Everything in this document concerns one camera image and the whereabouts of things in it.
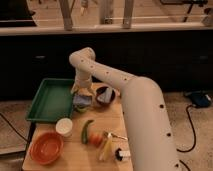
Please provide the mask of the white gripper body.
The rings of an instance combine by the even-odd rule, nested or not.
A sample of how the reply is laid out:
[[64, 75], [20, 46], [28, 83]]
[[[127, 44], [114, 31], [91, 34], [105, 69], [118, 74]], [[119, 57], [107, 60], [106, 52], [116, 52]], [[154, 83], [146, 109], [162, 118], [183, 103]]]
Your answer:
[[71, 92], [74, 93], [80, 89], [86, 89], [90, 94], [95, 95], [94, 91], [92, 90], [92, 78], [89, 77], [88, 79], [82, 79], [76, 76]]

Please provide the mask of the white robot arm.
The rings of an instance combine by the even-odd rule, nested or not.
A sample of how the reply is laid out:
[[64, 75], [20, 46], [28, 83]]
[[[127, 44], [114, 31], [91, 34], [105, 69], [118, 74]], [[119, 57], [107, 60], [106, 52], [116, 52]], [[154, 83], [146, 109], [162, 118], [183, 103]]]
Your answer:
[[121, 93], [133, 171], [181, 171], [163, 93], [155, 81], [96, 62], [90, 47], [73, 52], [69, 62], [76, 69], [73, 91], [91, 92], [95, 77]]

